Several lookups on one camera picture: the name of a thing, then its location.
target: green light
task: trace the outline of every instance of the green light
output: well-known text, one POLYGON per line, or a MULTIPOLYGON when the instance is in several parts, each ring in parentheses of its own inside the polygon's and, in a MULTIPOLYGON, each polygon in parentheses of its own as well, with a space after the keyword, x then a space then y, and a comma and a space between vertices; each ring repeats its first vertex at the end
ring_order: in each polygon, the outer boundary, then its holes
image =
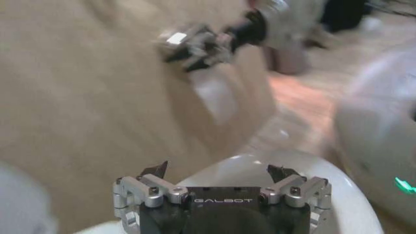
POLYGON ((416 187, 412 187, 406 181, 398 179, 397 177, 394 178, 394 181, 396 186, 402 192, 405 192, 406 194, 416 194, 416 187))

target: white plastic surface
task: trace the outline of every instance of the white plastic surface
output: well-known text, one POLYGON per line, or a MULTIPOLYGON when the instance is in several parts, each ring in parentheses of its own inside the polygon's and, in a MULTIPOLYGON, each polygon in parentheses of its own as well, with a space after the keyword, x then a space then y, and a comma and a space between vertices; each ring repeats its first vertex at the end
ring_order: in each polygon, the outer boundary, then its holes
POLYGON ((338 102, 334 127, 340 158, 368 199, 416 226, 416 43, 378 58, 338 102))
MULTIPOLYGON (((261 156, 238 155, 213 164, 180 182, 184 186, 266 186, 272 179, 266 165, 293 168, 306 177, 318 176, 332 183, 333 215, 320 234, 381 234, 374 211, 360 189, 324 159, 298 151, 270 152, 261 156)), ((122 233, 118 222, 104 223, 80 234, 122 233)))

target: robotic arm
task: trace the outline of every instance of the robotic arm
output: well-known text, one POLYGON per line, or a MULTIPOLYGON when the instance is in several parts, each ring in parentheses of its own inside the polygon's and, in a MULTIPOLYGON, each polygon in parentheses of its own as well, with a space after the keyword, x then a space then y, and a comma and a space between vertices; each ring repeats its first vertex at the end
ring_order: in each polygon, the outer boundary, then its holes
POLYGON ((184 60, 186 72, 230 62, 245 44, 280 50, 302 40, 317 25, 325 0, 258 0, 241 22, 213 33, 204 24, 188 25, 161 35, 165 62, 184 60))
POLYGON ((269 187, 184 187, 158 177, 165 165, 113 184, 114 215, 128 234, 309 234, 326 221, 326 179, 269 165, 269 187))

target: metal screw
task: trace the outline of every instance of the metal screw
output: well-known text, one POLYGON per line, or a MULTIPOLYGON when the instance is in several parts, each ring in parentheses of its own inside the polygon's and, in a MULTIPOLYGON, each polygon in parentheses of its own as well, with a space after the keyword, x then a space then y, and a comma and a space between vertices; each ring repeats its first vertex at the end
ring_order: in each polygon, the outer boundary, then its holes
POLYGON ((150 187, 149 188, 149 195, 156 195, 158 194, 158 187, 150 187))
POLYGON ((294 196, 300 195, 300 188, 298 187, 290 187, 290 194, 294 196))
POLYGON ((180 192, 181 190, 182 190, 181 187, 176 187, 176 188, 173 189, 174 192, 180 192))
POLYGON ((269 191, 269 192, 274 192, 274 190, 272 188, 265 188, 264 190, 269 191))

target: silver metal bracket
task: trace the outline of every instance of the silver metal bracket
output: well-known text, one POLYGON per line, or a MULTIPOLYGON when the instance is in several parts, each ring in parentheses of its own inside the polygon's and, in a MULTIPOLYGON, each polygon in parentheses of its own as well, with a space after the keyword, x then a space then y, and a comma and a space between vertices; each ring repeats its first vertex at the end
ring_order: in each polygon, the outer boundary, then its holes
POLYGON ((260 195, 266 204, 277 204, 284 196, 284 202, 290 207, 310 207, 310 234, 326 222, 330 212, 332 185, 326 179, 313 177, 306 180, 298 175, 290 175, 269 187, 260 189, 260 195))
POLYGON ((137 205, 156 208, 162 205, 164 196, 168 201, 181 204, 188 189, 176 186, 152 174, 141 176, 140 180, 126 176, 113 183, 113 209, 114 216, 121 219, 126 233, 140 233, 137 205))

